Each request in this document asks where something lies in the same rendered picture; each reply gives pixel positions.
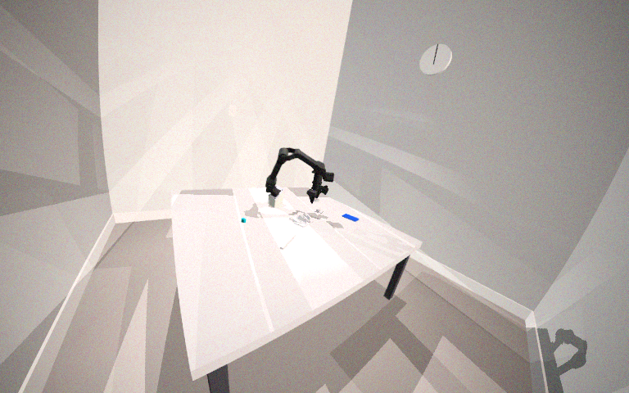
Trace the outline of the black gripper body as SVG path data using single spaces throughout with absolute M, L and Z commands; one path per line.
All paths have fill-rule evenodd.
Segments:
M 319 186 L 321 186 L 322 181 L 313 180 L 312 183 L 313 183 L 312 188 L 308 190 L 306 194 L 311 195 L 311 196 L 317 196 L 318 189 L 319 189 Z

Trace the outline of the blue flat square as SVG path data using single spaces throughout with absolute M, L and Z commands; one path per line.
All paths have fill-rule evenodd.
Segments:
M 359 220 L 359 219 L 357 219 L 356 217 L 351 216 L 351 215 L 348 215 L 348 214 L 342 215 L 342 217 L 347 218 L 347 219 L 349 219 L 349 220 L 352 220 L 352 221 L 354 221 L 354 222 L 355 222 L 355 221 L 357 221 L 357 220 Z

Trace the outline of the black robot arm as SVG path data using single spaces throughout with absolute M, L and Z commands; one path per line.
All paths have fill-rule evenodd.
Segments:
M 292 153 L 292 154 L 289 156 L 288 153 Z M 265 184 L 266 192 L 267 193 L 270 192 L 271 196 L 276 197 L 281 192 L 281 190 L 277 189 L 274 185 L 276 184 L 276 181 L 277 181 L 276 176 L 282 164 L 285 163 L 286 160 L 292 160 L 294 158 L 298 158 L 302 160 L 307 165 L 313 168 L 313 171 L 311 172 L 312 174 L 314 174 L 315 181 L 322 181 L 322 178 L 323 178 L 325 182 L 333 182 L 334 173 L 326 172 L 325 165 L 323 162 L 319 160 L 314 160 L 313 158 L 311 158 L 310 156 L 302 152 L 300 149 L 283 147 L 283 148 L 280 148 L 279 150 L 278 160 L 274 166 L 274 169 L 271 175 L 269 175 L 268 178 L 266 179 L 266 184 Z M 328 192 L 328 186 L 327 185 L 322 186 L 321 184 L 321 186 L 319 186 L 319 189 L 318 189 L 318 192 L 319 191 L 322 192 L 324 195 L 326 195 Z

